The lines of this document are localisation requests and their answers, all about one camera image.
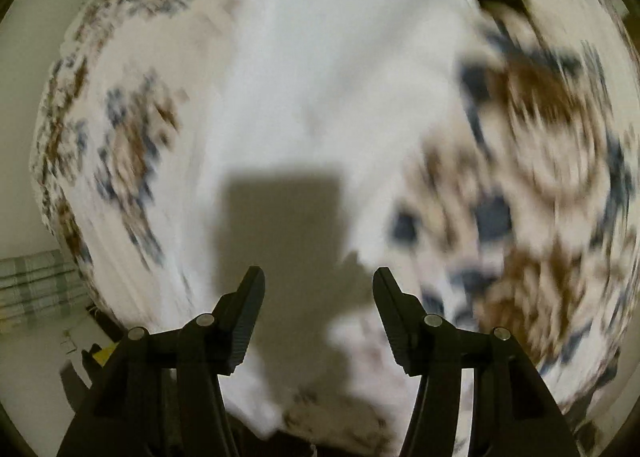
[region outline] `black object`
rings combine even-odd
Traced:
[[[162,369],[176,369],[184,452],[238,457],[217,374],[242,362],[264,297],[264,274],[250,267],[235,293],[184,328],[149,335],[131,329],[74,417],[58,457],[164,457]]]
[[[558,405],[507,329],[480,334],[427,315],[386,267],[373,277],[373,296],[396,362],[422,376],[400,457],[452,455],[468,368],[475,369],[470,457],[578,457]]]
[[[470,457],[578,457],[558,405],[510,332],[463,331],[425,313],[386,267],[374,275],[373,296],[396,362],[422,376],[400,457],[452,455],[463,368],[476,370]],[[173,368],[184,455],[238,457],[216,375],[242,362],[263,297],[264,274],[251,267],[212,314],[177,331],[130,330],[99,376],[92,372],[58,457],[174,455],[160,393],[162,369]]]

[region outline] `floral bedding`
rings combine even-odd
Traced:
[[[612,0],[89,0],[30,168],[124,325],[178,328],[263,266],[222,383],[251,429],[396,455],[417,383],[370,297],[379,265],[460,328],[509,328],[573,427],[615,375],[638,294],[638,80]]]

